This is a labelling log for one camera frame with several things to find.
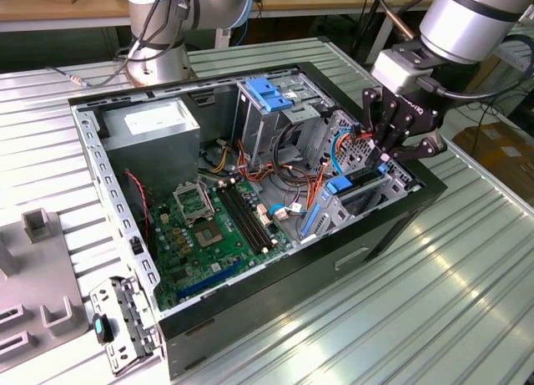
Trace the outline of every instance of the motherboard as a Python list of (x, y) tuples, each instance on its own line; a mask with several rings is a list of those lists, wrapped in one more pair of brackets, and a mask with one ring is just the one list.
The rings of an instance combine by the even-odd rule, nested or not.
[[(201, 193), (196, 191), (198, 185), (205, 186), (192, 184), (181, 193), (180, 202), (175, 194), (150, 211), (155, 222), (155, 265), (161, 276), (155, 296), (161, 311), (291, 248), (276, 223), (262, 222), (257, 212), (261, 201), (246, 180), (206, 187)], [(210, 208), (211, 217), (191, 221), (195, 211)]]

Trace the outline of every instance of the green circuit board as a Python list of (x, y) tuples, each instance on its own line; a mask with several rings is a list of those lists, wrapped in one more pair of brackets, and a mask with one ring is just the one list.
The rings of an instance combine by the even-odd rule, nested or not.
[[(255, 206), (260, 201), (250, 184), (241, 181), (235, 189), (252, 204), (250, 209), (254, 211), (255, 219), (259, 219)], [(267, 253), (254, 253), (224, 208), (215, 188), (208, 189), (207, 195), (214, 208), (214, 217), (212, 220), (197, 220), (192, 227), (185, 225), (174, 198), (154, 205), (150, 211), (156, 224), (157, 258), (154, 263), (161, 281), (155, 289), (155, 296), (161, 311), (291, 248), (285, 233), (274, 226), (270, 239), (276, 240), (276, 244)], [(192, 293), (180, 297), (183, 291)]]

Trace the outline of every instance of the blue pcie slot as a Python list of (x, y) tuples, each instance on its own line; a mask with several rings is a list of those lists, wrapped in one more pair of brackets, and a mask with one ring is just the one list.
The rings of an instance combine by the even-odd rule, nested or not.
[(202, 281), (195, 283), (181, 291), (176, 292), (176, 300), (180, 300), (183, 297), (191, 296), (197, 291), (202, 291), (203, 289), (210, 287), (216, 282), (223, 281), (226, 278), (231, 277), (237, 268), (243, 263), (243, 260), (236, 262), (232, 266), (223, 269), (221, 272), (217, 272), (215, 275), (210, 276), (209, 278), (203, 279)]

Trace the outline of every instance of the ram slot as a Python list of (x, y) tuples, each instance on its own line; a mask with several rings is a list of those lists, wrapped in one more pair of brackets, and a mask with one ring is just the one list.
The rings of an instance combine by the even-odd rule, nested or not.
[(218, 190), (219, 198), (255, 254), (272, 248), (270, 238), (235, 188)]

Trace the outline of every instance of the connector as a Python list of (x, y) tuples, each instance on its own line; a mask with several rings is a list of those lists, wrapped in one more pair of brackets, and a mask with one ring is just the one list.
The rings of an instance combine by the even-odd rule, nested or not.
[(285, 212), (285, 208), (280, 208), (279, 210), (276, 210), (275, 217), (277, 220), (287, 220), (290, 218), (287, 212)]
[(218, 145), (220, 145), (222, 148), (228, 146), (228, 143), (222, 139), (216, 139), (215, 140), (215, 143), (217, 143)]

